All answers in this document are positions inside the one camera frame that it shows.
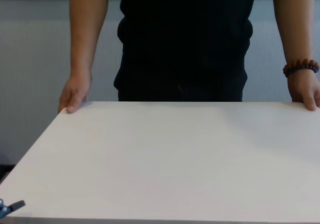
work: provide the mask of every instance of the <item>white table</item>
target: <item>white table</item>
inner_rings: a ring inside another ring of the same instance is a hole
[[[319,126],[300,104],[88,103],[0,185],[27,203],[2,222],[320,223]]]

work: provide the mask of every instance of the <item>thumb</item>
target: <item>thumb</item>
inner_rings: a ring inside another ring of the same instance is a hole
[[[67,113],[72,114],[75,113],[75,111],[77,111],[77,109],[79,108],[81,102],[82,102],[83,97],[79,94],[78,91],[74,91],[71,97],[71,100],[67,106]]]
[[[315,111],[317,108],[315,97],[312,93],[308,92],[303,95],[303,102],[305,107],[310,111]]]

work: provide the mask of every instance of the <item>hand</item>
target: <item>hand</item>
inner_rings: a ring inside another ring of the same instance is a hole
[[[58,112],[66,108],[67,113],[74,113],[82,101],[86,100],[92,82],[90,71],[71,74],[60,96]]]
[[[293,102],[304,103],[311,111],[320,107],[320,82],[312,70],[299,70],[289,75],[288,88]]]

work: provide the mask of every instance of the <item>gray wall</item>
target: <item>gray wall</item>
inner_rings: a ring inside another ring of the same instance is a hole
[[[89,100],[115,101],[121,60],[120,0],[110,0]],[[320,59],[320,0],[315,57]],[[68,0],[0,0],[0,164],[17,163],[55,118],[69,74]],[[289,101],[272,0],[255,0],[254,36],[246,58],[245,101]]]

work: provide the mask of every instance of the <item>blue clip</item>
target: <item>blue clip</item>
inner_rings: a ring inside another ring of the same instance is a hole
[[[23,200],[18,201],[10,206],[6,206],[4,201],[0,199],[0,219],[5,218],[7,215],[11,214],[12,212],[24,207],[26,204]]]

